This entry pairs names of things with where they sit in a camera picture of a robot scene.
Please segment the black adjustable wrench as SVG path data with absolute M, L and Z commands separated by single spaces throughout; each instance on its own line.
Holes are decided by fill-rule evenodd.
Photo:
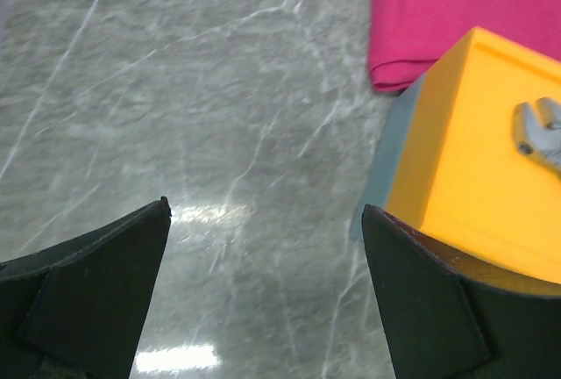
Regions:
M 560 103 L 551 97 L 516 105 L 513 115 L 513 140 L 517 151 L 560 175 Z

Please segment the orange drawer box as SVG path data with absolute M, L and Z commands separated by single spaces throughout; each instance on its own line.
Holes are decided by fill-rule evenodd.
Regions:
M 360 205 L 495 266 L 560 280 L 560 177 L 519 148 L 517 105 L 540 125 L 557 61 L 469 31 L 390 105 Z

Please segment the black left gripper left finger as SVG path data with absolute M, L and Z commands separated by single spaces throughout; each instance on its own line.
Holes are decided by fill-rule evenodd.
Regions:
M 166 197 L 92 232 L 1 264 L 1 376 L 44 359 L 126 378 L 171 225 Z

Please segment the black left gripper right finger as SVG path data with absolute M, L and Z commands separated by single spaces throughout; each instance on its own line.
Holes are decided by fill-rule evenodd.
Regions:
M 398 378 L 558 378 L 560 287 L 500 268 L 377 206 L 366 258 Z

